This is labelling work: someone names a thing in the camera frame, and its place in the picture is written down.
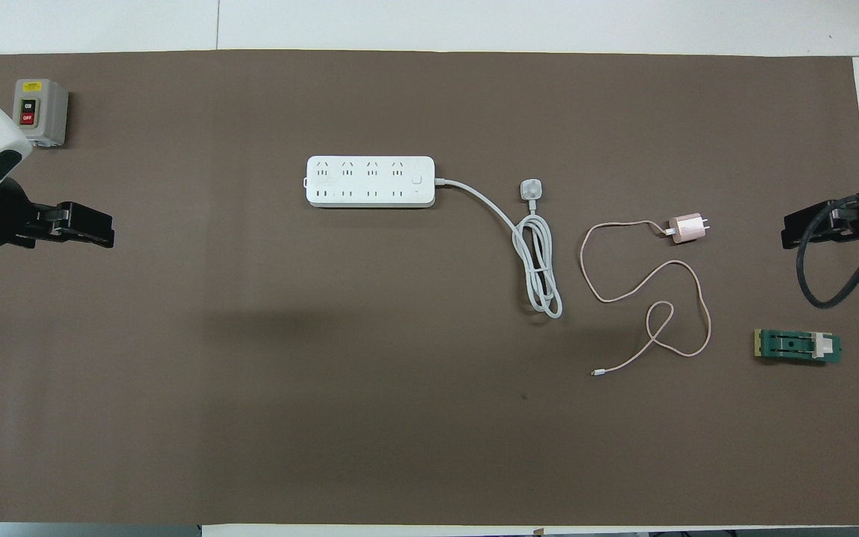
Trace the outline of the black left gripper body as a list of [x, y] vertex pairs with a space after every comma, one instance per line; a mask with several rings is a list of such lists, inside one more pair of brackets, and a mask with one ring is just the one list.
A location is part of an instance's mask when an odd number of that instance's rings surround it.
[[17, 181], [4, 180], [0, 184], [0, 247], [33, 249], [39, 240], [68, 242], [69, 236], [54, 233], [54, 222], [44, 218], [57, 210], [54, 205], [33, 203]]

